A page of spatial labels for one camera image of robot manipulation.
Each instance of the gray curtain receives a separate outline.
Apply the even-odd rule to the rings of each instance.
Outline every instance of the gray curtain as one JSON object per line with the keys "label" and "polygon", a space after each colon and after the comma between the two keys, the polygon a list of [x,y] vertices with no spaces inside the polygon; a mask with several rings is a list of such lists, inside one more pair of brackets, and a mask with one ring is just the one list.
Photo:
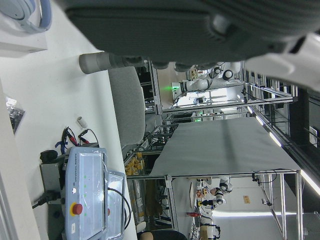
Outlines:
{"label": "gray curtain", "polygon": [[300,169],[253,117],[181,123],[151,176]]}

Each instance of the fluorescent light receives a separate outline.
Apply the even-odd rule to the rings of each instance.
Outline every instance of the fluorescent light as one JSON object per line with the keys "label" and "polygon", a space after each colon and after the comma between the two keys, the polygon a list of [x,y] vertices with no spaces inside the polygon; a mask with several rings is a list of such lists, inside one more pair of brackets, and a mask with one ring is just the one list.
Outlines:
{"label": "fluorescent light", "polygon": [[252,111],[252,108],[251,108],[250,106],[247,106],[246,108],[249,110],[249,112],[250,112],[251,114],[254,113],[254,111]]}
{"label": "fluorescent light", "polygon": [[260,117],[258,116],[255,116],[255,118],[258,120],[258,122],[263,126],[264,125],[264,122],[261,120]]}
{"label": "fluorescent light", "polygon": [[281,143],[279,142],[279,140],[275,137],[275,135],[273,135],[272,132],[269,132],[270,137],[272,138],[272,140],[279,146],[282,147]]}
{"label": "fluorescent light", "polygon": [[[275,212],[276,215],[280,216],[281,212]],[[285,215],[296,215],[296,212],[286,212]],[[241,218],[241,217],[260,217],[260,216],[272,216],[270,211],[259,211],[259,212],[226,212],[226,211],[212,211],[213,217],[219,218]]]}
{"label": "fluorescent light", "polygon": [[236,107],[226,107],[226,108],[221,108],[222,112],[226,112],[226,111],[233,111],[233,110],[237,110]]}
{"label": "fluorescent light", "polygon": [[301,170],[301,176],[308,182],[308,184],[320,195],[320,187],[306,174],[305,171]]}

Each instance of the red button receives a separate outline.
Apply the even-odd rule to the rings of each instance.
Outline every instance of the red button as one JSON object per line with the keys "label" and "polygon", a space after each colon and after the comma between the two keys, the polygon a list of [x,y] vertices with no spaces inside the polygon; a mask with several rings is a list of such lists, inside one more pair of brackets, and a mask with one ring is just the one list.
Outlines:
{"label": "red button", "polygon": [[76,204],[72,208],[72,213],[74,215],[80,215],[82,213],[82,205],[81,204]]}

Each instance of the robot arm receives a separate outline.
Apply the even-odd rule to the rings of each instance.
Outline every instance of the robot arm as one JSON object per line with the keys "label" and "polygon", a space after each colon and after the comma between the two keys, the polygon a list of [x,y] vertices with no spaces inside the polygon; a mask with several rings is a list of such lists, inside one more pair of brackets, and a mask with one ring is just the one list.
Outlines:
{"label": "robot arm", "polygon": [[233,190],[233,185],[230,183],[230,177],[229,176],[222,176],[220,178],[220,184],[219,187],[222,192],[229,194]]}
{"label": "robot arm", "polygon": [[241,63],[237,62],[222,62],[217,63],[211,74],[201,77],[201,79],[193,81],[180,82],[181,94],[185,92],[200,91],[212,88],[223,88],[232,83],[228,80],[234,77],[241,69]]}

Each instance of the chair backrest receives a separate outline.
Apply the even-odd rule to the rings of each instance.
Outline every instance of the chair backrest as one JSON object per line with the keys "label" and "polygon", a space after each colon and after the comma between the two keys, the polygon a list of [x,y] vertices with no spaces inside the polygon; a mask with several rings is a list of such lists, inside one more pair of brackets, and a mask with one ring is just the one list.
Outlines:
{"label": "chair backrest", "polygon": [[139,143],[145,134],[145,100],[133,66],[108,71],[121,147]]}

